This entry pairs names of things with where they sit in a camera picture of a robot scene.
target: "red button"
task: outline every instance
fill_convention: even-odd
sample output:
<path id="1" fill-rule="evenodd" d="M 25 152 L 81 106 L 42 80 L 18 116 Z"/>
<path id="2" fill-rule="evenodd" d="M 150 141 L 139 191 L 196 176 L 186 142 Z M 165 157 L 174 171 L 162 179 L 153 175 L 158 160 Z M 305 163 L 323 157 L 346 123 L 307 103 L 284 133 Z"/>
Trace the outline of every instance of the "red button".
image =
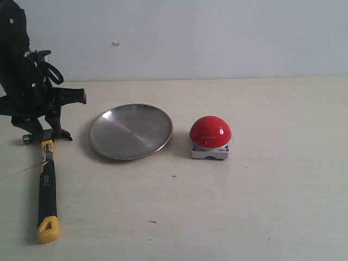
<path id="1" fill-rule="evenodd" d="M 198 146 L 218 148 L 227 144 L 232 137 L 228 124 L 216 116 L 198 119 L 190 130 L 191 140 Z"/>

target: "white table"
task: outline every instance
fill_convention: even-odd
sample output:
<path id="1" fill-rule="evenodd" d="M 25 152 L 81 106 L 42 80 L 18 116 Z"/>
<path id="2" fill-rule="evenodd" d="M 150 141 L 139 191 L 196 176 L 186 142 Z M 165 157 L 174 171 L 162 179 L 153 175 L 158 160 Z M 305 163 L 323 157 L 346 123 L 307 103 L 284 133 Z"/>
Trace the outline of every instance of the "white table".
<path id="1" fill-rule="evenodd" d="M 348 77 L 64 87 L 88 103 L 62 112 L 74 142 L 55 144 L 55 242 L 35 239 L 40 149 L 0 117 L 1 261 L 348 260 Z M 120 164 L 91 150 L 88 130 L 125 103 L 160 107 L 174 133 Z M 205 115 L 231 125 L 229 160 L 190 159 L 188 131 Z"/>

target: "black rubber grip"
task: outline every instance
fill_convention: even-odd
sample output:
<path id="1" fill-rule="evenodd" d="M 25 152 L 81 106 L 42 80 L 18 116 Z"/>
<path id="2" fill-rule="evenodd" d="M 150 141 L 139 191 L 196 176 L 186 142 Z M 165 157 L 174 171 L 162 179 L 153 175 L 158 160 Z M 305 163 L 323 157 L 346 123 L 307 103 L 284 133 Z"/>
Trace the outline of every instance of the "black rubber grip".
<path id="1" fill-rule="evenodd" d="M 48 216 L 57 216 L 54 161 L 48 161 L 40 175 L 38 227 Z"/>

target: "white wall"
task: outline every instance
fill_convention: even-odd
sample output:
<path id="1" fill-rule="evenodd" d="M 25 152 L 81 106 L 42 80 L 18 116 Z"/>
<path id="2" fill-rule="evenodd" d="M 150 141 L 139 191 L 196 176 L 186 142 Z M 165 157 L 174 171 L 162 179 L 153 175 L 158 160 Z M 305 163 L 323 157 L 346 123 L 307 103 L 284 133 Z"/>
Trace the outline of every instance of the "white wall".
<path id="1" fill-rule="evenodd" d="M 346 0 L 16 1 L 31 48 L 51 49 L 66 80 L 348 71 Z"/>

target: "table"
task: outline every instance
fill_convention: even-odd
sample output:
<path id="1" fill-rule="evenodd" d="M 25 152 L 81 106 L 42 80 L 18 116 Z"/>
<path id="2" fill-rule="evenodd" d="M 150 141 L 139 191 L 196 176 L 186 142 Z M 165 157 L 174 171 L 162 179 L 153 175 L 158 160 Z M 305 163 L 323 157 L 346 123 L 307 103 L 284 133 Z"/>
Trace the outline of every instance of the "table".
<path id="1" fill-rule="evenodd" d="M 39 145 L 0 117 L 0 260 L 348 260 L 348 77 L 65 83 L 74 142 L 57 141 L 60 238 L 36 243 Z M 92 121 L 147 103 L 170 143 L 117 163 L 89 146 Z M 231 158 L 190 159 L 201 116 L 232 127 Z"/>

